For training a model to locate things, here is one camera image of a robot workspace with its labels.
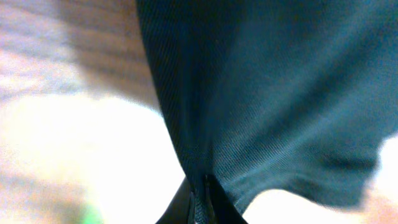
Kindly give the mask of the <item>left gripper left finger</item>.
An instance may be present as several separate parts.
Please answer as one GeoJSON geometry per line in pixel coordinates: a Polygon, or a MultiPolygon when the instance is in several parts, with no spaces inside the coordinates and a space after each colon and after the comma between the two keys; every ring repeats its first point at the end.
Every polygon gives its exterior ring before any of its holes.
{"type": "Polygon", "coordinates": [[[156,224],[195,224],[195,194],[186,178],[156,224]]]}

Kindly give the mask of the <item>black polo shirt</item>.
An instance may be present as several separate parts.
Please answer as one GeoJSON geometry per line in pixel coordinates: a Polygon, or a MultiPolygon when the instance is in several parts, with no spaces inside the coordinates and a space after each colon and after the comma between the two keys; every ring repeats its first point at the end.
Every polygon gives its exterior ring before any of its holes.
{"type": "Polygon", "coordinates": [[[397,132],[397,2],[138,1],[162,114],[209,223],[213,175],[242,216],[264,190],[359,205],[397,132]]]}

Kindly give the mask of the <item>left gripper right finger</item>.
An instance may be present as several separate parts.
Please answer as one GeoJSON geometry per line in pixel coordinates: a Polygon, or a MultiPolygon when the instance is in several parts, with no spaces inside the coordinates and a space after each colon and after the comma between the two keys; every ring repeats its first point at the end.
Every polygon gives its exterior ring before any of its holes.
{"type": "Polygon", "coordinates": [[[210,224],[248,224],[229,201],[227,194],[213,175],[206,175],[204,184],[210,224]]]}

